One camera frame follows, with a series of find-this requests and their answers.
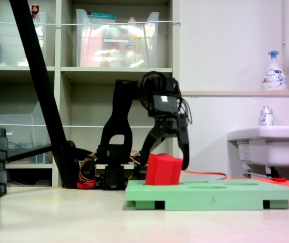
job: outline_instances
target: pump dispenser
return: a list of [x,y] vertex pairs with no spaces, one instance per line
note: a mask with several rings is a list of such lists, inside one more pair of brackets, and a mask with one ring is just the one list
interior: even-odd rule
[[264,74],[262,90],[286,90],[285,75],[276,58],[278,54],[278,51],[268,53],[271,56],[271,63]]

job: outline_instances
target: green shape sorter board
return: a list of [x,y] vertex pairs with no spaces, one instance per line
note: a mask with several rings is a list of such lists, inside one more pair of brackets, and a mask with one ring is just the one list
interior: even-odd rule
[[182,180],[173,186],[130,180],[126,200],[129,207],[147,210],[287,209],[289,187],[258,180]]

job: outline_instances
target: red cube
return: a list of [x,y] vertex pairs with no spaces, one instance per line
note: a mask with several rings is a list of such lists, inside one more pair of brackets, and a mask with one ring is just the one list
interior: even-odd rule
[[146,185],[179,185],[183,160],[166,155],[149,156]]

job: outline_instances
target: circular hole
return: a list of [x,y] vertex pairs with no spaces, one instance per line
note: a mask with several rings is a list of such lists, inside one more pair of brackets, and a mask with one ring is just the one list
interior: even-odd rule
[[225,189],[226,186],[189,186],[190,189]]
[[254,185],[258,185],[258,183],[230,182],[230,183],[225,183],[225,185],[231,185],[231,186],[254,186]]
[[200,183],[209,183],[208,181],[195,181],[195,180],[193,180],[193,181],[184,181],[183,182],[184,184],[200,184]]

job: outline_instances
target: black robotic arm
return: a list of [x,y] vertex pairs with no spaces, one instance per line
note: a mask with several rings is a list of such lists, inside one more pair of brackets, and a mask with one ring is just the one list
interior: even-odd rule
[[[124,177],[121,164],[128,163],[131,153],[132,131],[127,117],[133,100],[139,100],[148,111],[148,116],[155,119],[155,125],[140,152],[141,166],[144,168],[151,151],[161,142],[176,136],[184,156],[182,169],[185,170],[189,165],[187,125],[192,119],[188,103],[182,99],[178,82],[159,72],[149,72],[138,81],[117,80],[112,115],[104,126],[97,150],[96,163],[108,164],[105,168],[105,189],[123,189],[124,181],[117,178]],[[115,135],[124,135],[122,145],[109,144]],[[144,179],[144,176],[145,173],[142,173],[139,179]]]

